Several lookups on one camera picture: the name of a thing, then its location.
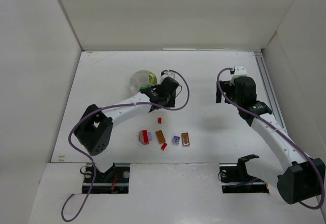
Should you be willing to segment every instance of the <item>small block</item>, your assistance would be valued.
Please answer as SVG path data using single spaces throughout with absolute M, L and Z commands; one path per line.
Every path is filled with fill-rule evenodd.
M 144 136 L 144 143 L 145 143 L 145 144 L 148 144 L 149 141 L 148 141 L 147 130 L 143 130 L 143 136 Z
M 189 141 L 189 135 L 188 135 L 188 132 L 185 132 L 185 133 L 182 133 L 181 134 L 181 138 L 182 138 L 182 145 L 184 147 L 188 147 L 190 146 L 190 141 Z
M 156 85 L 156 84 L 155 84 L 155 75 L 154 75 L 154 74 L 149 73 L 149 74 L 148 74 L 148 79 L 149 79 L 149 83 L 150 83 L 150 84 Z
M 159 144 L 164 144 L 166 141 L 165 141 L 163 132 L 160 130 L 160 131 L 157 131 L 155 133 L 156 133 L 157 140 L 158 140 Z
M 179 145 L 180 137 L 179 136 L 173 136 L 172 143 L 175 145 Z
M 162 145 L 162 147 L 161 147 L 161 149 L 164 151 L 164 149 L 167 147 L 167 143 L 164 143 L 163 145 Z
M 147 132 L 147 136 L 148 136 L 148 141 L 152 141 L 152 133 L 151 132 Z
M 140 131 L 139 135 L 138 135 L 138 139 L 141 143 L 144 142 L 144 136 L 143 136 L 143 131 Z

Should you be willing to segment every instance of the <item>cable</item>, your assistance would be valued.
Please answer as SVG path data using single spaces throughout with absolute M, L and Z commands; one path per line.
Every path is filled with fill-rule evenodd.
M 247 186 L 249 183 L 254 183 L 255 181 L 257 181 L 259 178 L 254 178 L 254 179 L 251 179 L 250 181 L 248 182 L 242 182 L 242 183 L 239 183 L 239 184 L 235 184 L 235 185 L 228 185 L 228 187 L 241 187 L 241 186 Z
M 83 190 L 86 190 L 86 189 L 89 189 L 90 187 L 89 186 L 83 186 Z M 112 190 L 111 190 L 111 187 L 98 187 L 98 186 L 93 186 L 92 187 L 92 190 L 106 190 L 106 191 L 110 191 L 110 192 L 112 192 Z
M 179 96 L 179 94 L 182 92 L 182 85 L 179 85 L 179 87 L 181 87 L 180 92 L 175 96 L 175 98 L 177 98 Z
M 221 174 L 222 174 L 223 172 L 219 172 L 218 173 L 218 179 L 219 179 L 219 181 L 220 182 L 222 182 L 222 179 L 221 178 L 219 178 L 219 176 L 221 176 Z M 249 184 L 249 183 L 254 183 L 254 181 L 257 181 L 257 180 L 259 180 L 259 178 L 254 178 L 254 179 L 251 179 L 250 181 L 248 181 L 248 182 L 242 182 L 242 183 L 239 183 L 239 184 L 235 184 L 235 185 L 227 185 L 227 186 L 229 186 L 229 187 L 241 187 L 241 186 L 246 186 L 247 184 Z
M 114 175 L 114 181 L 113 181 L 113 183 L 111 184 L 111 191 L 112 191 L 112 193 L 113 193 L 113 191 L 114 191 L 114 188 L 116 187 L 117 180 L 118 180 L 118 174 L 116 173 L 116 174 Z
M 88 153 L 84 152 L 83 150 L 80 150 L 79 148 L 77 148 L 77 147 L 72 143 L 72 141 L 71 141 L 71 137 L 72 137 L 74 131 L 75 131 L 75 130 L 76 130 L 76 129 L 81 125 L 81 123 L 83 123 L 83 122 L 84 122 L 85 120 L 87 120 L 89 117 L 91 117 L 91 116 L 93 116 L 93 115 L 95 115 L 95 114 L 97 114 L 97 113 L 99 113 L 99 112 L 101 112 L 101 111 L 103 111 L 103 110 L 110 109 L 110 108 L 128 107 L 128 106 L 135 106 L 135 105 L 141 105 L 141 104 L 149 104 L 149 105 L 156 106 L 156 107 L 158 107 L 158 108 L 163 108 L 163 109 L 171 110 L 171 111 L 177 111 L 177 110 L 181 110 L 181 109 L 183 109 L 183 108 L 186 107 L 186 105 L 188 104 L 188 102 L 189 102 L 189 97 L 190 97 L 190 89 L 189 89 L 188 83 L 186 82 L 186 80 L 183 78 L 183 76 L 182 76 L 179 72 L 177 72 L 177 71 L 175 71 L 175 70 L 169 70 L 169 71 L 172 71 L 172 72 L 178 74 L 178 75 L 180 76 L 180 78 L 183 80 L 183 82 L 184 82 L 184 84 L 186 85 L 186 87 L 187 87 L 188 95 L 187 95 L 186 102 L 184 103 L 183 106 L 181 106 L 181 107 L 179 107 L 179 108 L 166 108 L 166 107 L 164 107 L 164 106 L 162 106 L 162 105 L 159 105 L 159 104 L 156 104 L 156 103 L 151 103 L 151 102 L 138 102 L 138 103 L 136 103 L 136 104 L 134 104 L 134 103 L 124 103 L 124 104 L 114 104 L 114 105 L 109 105 L 109 106 L 105 106 L 105 107 L 99 108 L 99 109 L 97 109 L 97 110 L 95 110 L 95 111 L 89 113 L 88 115 L 84 116 L 84 117 L 81 118 L 80 121 L 78 121 L 77 124 L 76 124 L 72 129 L 71 129 L 71 131 L 70 131 L 70 133 L 69 133 L 69 135 L 68 135 L 68 143 L 69 143 L 69 145 L 70 145 L 73 149 L 77 150 L 78 152 L 80 152 L 81 154 L 84 154 L 87 158 L 89 158 L 89 160 L 90 160 L 90 161 L 92 162 L 92 164 L 93 164 L 94 174 L 93 174 L 93 178 L 92 178 L 91 185 L 90 185 L 90 187 L 89 187 L 89 189 L 88 189 L 88 192 L 87 192 L 87 194 L 86 194 L 86 196 L 85 196 L 85 198 L 84 198 L 84 201 L 83 201 L 83 203 L 81 204 L 80 209 L 77 211 L 77 214 L 76 214 L 73 218 L 71 218 L 71 219 L 66 219 L 65 216 L 64 216 L 64 213 L 63 213 L 63 212 L 64 212 L 64 209 L 65 209 L 66 204 L 68 203 L 68 201 L 69 201 L 69 200 L 70 200 L 70 199 L 71 199 L 75 194 L 72 194 L 71 196 L 69 196 L 69 198 L 68 198 L 68 199 L 66 200 L 66 202 L 63 204 L 62 209 L 61 209 L 61 218 L 62 218 L 63 221 L 65 221 L 65 222 L 71 222 L 71 221 L 75 220 L 75 219 L 79 216 L 80 212 L 82 211 L 82 209 L 83 209 L 83 207 L 84 207 L 84 205 L 85 205 L 85 203 L 86 203 L 86 200 L 88 199 L 88 197 L 89 197 L 89 195 L 90 195 L 90 193 L 91 193 L 92 187 L 93 187 L 94 182 L 95 182 L 96 171 L 97 171 L 97 168 L 96 168 L 96 166 L 95 166 L 95 162 L 94 162 L 93 158 L 92 158 Z
M 84 167 L 87 167 L 87 165 L 82 166 L 82 167 L 80 168 L 79 172 L 80 172 L 82 175 L 84 175 L 84 176 L 91 176 L 92 173 L 82 172 L 82 170 L 83 170 Z
M 289 144 L 291 144 L 294 148 L 296 148 L 305 158 L 306 160 L 309 162 L 309 164 L 311 165 L 312 169 L 314 170 L 314 172 L 316 173 L 317 175 L 317 178 L 318 178 L 318 182 L 319 182 L 319 186 L 320 186 L 320 189 L 321 189 L 321 198 L 320 198 L 320 202 L 317 206 L 309 206 L 309 205 L 306 205 L 305 203 L 303 202 L 299 202 L 300 204 L 302 204 L 303 206 L 307 207 L 308 209 L 312 209 L 312 210 L 317 210 L 317 209 L 320 209 L 322 207 L 322 205 L 324 204 L 324 201 L 325 201 L 325 189 L 324 189 L 324 182 L 322 180 L 322 177 L 317 169 L 317 167 L 314 165 L 314 163 L 312 162 L 312 160 L 310 159 L 310 157 L 298 146 L 296 145 L 294 142 L 292 142 L 291 139 L 289 139 L 286 135 L 284 135 L 281 131 L 277 130 L 275 126 L 273 126 L 271 123 L 269 123 L 267 120 L 261 118 L 260 116 L 240 107 L 239 105 L 237 105 L 236 103 L 232 102 L 223 92 L 222 88 L 221 88 L 221 85 L 220 85 L 220 76 L 221 74 L 224 72 L 224 71 L 227 71 L 227 70 L 233 70 L 232 68 L 225 68 L 223 70 L 221 70 L 218 74 L 218 88 L 219 88 L 219 91 L 220 93 L 223 95 L 223 97 L 225 98 L 226 101 L 228 101 L 230 104 L 232 104 L 233 106 L 235 106 L 237 109 L 257 118 L 258 120 L 261 120 L 262 122 L 264 122 L 266 125 L 268 125 L 269 127 L 271 127 L 273 130 L 275 130 L 275 132 L 280 135 L 284 140 L 286 140 Z

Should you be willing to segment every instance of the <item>green object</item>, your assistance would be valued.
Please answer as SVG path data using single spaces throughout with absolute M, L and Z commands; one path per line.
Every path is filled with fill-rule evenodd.
M 149 85 L 149 86 L 146 87 L 146 88 L 139 88 L 139 91 L 142 91 L 142 90 L 145 90 L 145 89 L 147 89 L 147 88 L 150 88 L 151 86 L 153 86 L 153 85 Z
M 157 79 L 156 76 L 153 73 L 149 73 L 148 74 L 148 79 L 149 79 L 149 83 L 152 85 L 156 85 L 157 84 Z

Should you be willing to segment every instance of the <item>purple block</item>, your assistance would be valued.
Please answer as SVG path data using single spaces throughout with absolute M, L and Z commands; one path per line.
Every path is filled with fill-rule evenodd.
M 179 145 L 180 137 L 179 136 L 173 136 L 172 143 L 175 145 Z

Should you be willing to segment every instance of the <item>black bracket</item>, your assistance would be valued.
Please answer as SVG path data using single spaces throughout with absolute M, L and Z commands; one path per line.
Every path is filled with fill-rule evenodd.
M 313 159 L 323 181 L 325 164 L 320 158 Z M 319 181 L 309 162 L 292 163 L 284 174 L 278 176 L 277 189 L 288 204 L 294 204 L 321 194 Z
M 95 104 L 88 106 L 81 118 L 97 109 L 99 108 Z M 74 134 L 78 141 L 87 149 L 88 153 L 91 156 L 95 156 L 107 148 L 112 127 L 112 118 L 108 118 L 104 113 L 99 112 L 82 122 Z
M 263 115 L 271 114 L 271 109 L 264 103 L 257 100 L 256 84 L 251 77 L 240 76 L 234 80 L 234 85 L 230 85 L 230 81 L 216 82 L 216 103 L 221 103 L 222 94 L 218 88 L 218 84 L 222 88 L 225 95 L 235 104 L 256 114 Z M 238 109 L 239 115 L 243 118 L 249 126 L 251 126 L 254 117 Z
M 175 79 L 168 76 L 164 78 L 161 84 L 146 88 L 141 93 L 149 97 L 152 103 L 170 108 L 175 107 L 176 90 L 179 86 L 180 84 Z M 150 112 L 155 109 L 159 108 L 153 105 Z
M 86 193 L 92 182 L 94 174 L 94 168 L 92 166 L 85 167 L 85 177 L 83 182 L 83 193 Z M 96 172 L 94 186 L 91 193 L 128 193 L 129 192 L 129 174 L 130 166 L 128 165 L 115 165 L 113 164 L 110 169 L 105 173 L 99 171 Z M 112 192 L 111 186 L 115 183 L 114 192 Z
M 251 154 L 239 158 L 237 164 L 226 164 L 226 166 L 224 166 L 224 164 L 221 164 L 220 173 L 221 175 L 224 176 L 221 177 L 221 181 L 224 183 L 229 183 L 229 182 L 249 182 L 253 180 L 255 177 L 250 176 L 247 173 L 246 162 L 254 158 L 259 158 L 259 156 Z

